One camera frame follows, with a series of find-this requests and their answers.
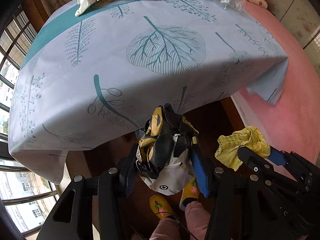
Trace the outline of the pink bed sheet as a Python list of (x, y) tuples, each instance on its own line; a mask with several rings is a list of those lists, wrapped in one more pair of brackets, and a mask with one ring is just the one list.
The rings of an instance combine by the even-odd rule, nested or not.
[(319, 155), (319, 77), (298, 41), (266, 9), (247, 2), (246, 11), (282, 46), (289, 58), (284, 90), (275, 105), (246, 89), (231, 98), (245, 126), (259, 129), (273, 147), (316, 163)]

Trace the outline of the right yellow slipper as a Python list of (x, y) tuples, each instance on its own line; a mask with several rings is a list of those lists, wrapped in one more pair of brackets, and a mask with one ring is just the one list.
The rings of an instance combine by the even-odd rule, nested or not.
[(199, 187), (197, 179), (193, 179), (182, 190), (182, 196), (180, 199), (180, 209), (185, 211), (188, 204), (199, 199)]

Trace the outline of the black white bag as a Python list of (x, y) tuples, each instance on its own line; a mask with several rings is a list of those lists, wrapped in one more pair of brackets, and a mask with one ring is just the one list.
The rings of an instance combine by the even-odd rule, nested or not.
[(195, 178), (191, 146), (199, 132), (171, 104), (158, 106), (138, 142), (136, 167), (153, 191), (174, 195)]

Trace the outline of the yellow slipper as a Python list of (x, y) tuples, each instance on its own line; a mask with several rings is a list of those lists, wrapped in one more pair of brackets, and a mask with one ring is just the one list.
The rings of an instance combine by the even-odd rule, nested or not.
[(197, 179), (193, 179), (182, 190), (182, 196), (180, 199), (180, 209), (185, 211), (188, 204), (199, 199), (199, 187)]
[(172, 217), (174, 215), (173, 209), (167, 200), (158, 194), (153, 195), (149, 203), (151, 210), (159, 219)]

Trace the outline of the left yellow slipper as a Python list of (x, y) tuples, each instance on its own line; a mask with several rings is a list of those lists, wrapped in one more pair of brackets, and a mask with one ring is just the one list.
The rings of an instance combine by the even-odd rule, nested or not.
[(159, 219), (172, 217), (174, 215), (173, 209), (167, 200), (158, 194), (153, 195), (149, 203), (151, 210)]

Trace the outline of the yellow wrapper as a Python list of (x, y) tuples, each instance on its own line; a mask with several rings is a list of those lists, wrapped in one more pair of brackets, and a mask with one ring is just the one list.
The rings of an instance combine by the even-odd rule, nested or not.
[(215, 152), (215, 158), (234, 171), (237, 171), (243, 163), (238, 157), (238, 149), (241, 147), (247, 147), (263, 158), (267, 158), (271, 153), (265, 137), (254, 126), (247, 126), (229, 136), (221, 135), (217, 141), (219, 147)]

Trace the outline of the window metal grille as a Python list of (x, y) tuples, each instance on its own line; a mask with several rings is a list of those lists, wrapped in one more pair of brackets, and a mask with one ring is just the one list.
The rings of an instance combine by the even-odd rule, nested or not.
[(36, 93), (45, 77), (20, 81), (20, 71), (36, 30), (18, 8), (1, 31), (1, 214), (25, 239), (36, 239), (59, 195), (54, 184), (13, 157), (17, 146), (37, 142), (34, 118)]

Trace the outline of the leaf print tablecloth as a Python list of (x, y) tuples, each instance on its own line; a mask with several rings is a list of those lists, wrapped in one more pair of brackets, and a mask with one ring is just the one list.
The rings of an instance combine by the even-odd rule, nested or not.
[(34, 103), (37, 142), (13, 157), (59, 183), (69, 151), (142, 128), (153, 110), (177, 113), (248, 87), (277, 103), (289, 59), (246, 10), (212, 0), (111, 0), (76, 17), (54, 12), (24, 60), (20, 81), (45, 77)]

